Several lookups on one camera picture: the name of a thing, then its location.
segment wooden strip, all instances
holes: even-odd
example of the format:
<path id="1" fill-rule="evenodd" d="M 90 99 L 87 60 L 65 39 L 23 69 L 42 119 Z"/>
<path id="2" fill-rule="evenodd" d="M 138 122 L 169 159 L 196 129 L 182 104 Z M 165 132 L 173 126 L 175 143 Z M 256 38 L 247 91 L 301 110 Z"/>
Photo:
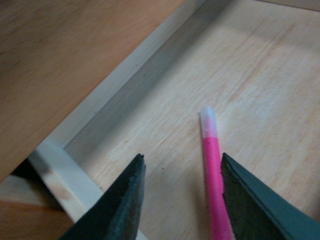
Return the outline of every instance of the wooden strip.
<path id="1" fill-rule="evenodd" d="M 61 148 L 43 141 L 29 161 L 73 222 L 80 219 L 103 195 L 103 191 Z M 147 240 L 138 231 L 137 240 Z"/>
<path id="2" fill-rule="evenodd" d="M 261 0 L 273 4 L 281 4 L 302 9 L 320 11 L 320 0 Z"/>
<path id="3" fill-rule="evenodd" d="M 44 188 L 23 177 L 9 175 L 0 184 L 0 201 L 61 209 L 55 198 L 50 196 Z"/>
<path id="4" fill-rule="evenodd" d="M 205 0 L 186 0 L 117 66 L 48 136 L 64 148 Z"/>
<path id="5" fill-rule="evenodd" d="M 184 2 L 0 3 L 0 182 Z M 179 12 L 183 14 L 177 25 L 169 28 L 162 40 L 154 41 L 155 45 L 149 42 L 151 47 L 135 60 L 145 61 L 152 55 L 202 2 L 188 1 L 188 10 L 186 14 Z M 120 72 L 130 69 L 132 74 L 141 66 L 139 62 L 135 64 L 125 65 Z M 76 124 L 80 124 L 78 128 L 124 84 L 126 77 L 120 77 L 123 79 L 115 76 L 112 82 L 107 81 L 107 94 L 100 93 L 106 98 L 93 112 L 85 112 L 88 115 Z M 78 130 L 72 129 L 72 135 Z"/>

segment white straw tip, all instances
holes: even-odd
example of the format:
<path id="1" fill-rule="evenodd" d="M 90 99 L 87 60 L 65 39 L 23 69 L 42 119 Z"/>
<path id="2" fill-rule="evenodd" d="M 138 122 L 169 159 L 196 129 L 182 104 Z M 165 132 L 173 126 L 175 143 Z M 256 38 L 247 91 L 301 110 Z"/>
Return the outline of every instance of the white straw tip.
<path id="1" fill-rule="evenodd" d="M 202 138 L 218 137 L 215 110 L 212 107 L 204 107 L 200 112 Z"/>

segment wooden edge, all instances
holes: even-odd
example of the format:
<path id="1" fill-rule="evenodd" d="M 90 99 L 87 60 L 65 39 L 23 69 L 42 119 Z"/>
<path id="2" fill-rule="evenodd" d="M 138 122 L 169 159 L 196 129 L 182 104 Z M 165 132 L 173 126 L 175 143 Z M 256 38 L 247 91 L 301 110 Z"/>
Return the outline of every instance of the wooden edge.
<path id="1" fill-rule="evenodd" d="M 116 92 L 205 2 L 186 0 L 89 94 L 47 137 L 64 148 Z"/>
<path id="2" fill-rule="evenodd" d="M 29 161 L 74 223 L 103 195 L 81 167 L 48 140 L 35 149 Z M 139 230 L 136 239 L 147 240 Z"/>
<path id="3" fill-rule="evenodd" d="M 44 186 L 15 175 L 9 175 L 0 184 L 0 201 L 61 210 Z"/>

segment light wood grain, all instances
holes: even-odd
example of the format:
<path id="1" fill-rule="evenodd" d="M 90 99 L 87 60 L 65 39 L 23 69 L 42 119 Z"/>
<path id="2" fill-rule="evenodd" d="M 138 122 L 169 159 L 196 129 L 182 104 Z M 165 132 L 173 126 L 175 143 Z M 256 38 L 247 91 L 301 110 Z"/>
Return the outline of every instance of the light wood grain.
<path id="1" fill-rule="evenodd" d="M 2 1 L 0 181 L 183 2 Z"/>
<path id="2" fill-rule="evenodd" d="M 320 11 L 320 0 L 261 0 L 264 2 L 282 4 L 286 6 L 292 6 L 302 9 Z"/>
<path id="3" fill-rule="evenodd" d="M 151 240 L 209 239 L 204 106 L 221 152 L 320 221 L 320 13 L 227 3 L 205 3 L 65 148 L 104 190 L 145 154 Z"/>

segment wooden panel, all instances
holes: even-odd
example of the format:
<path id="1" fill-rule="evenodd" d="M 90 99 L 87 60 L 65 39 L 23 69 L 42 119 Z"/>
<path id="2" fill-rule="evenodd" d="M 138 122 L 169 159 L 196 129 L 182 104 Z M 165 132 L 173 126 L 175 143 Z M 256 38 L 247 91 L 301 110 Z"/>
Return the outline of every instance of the wooden panel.
<path id="1" fill-rule="evenodd" d="M 320 0 L 261 0 L 264 2 L 282 4 L 286 6 L 292 6 L 302 9 L 320 11 Z"/>
<path id="2" fill-rule="evenodd" d="M 62 210 L 0 201 L 1 239 L 56 240 L 72 221 Z"/>
<path id="3" fill-rule="evenodd" d="M 0 181 L 182 3 L 2 1 Z"/>
<path id="4" fill-rule="evenodd" d="M 320 221 L 320 12 L 227 4 L 205 3 L 65 148 L 104 190 L 145 154 L 149 239 L 209 239 L 204 106 L 221 152 Z"/>

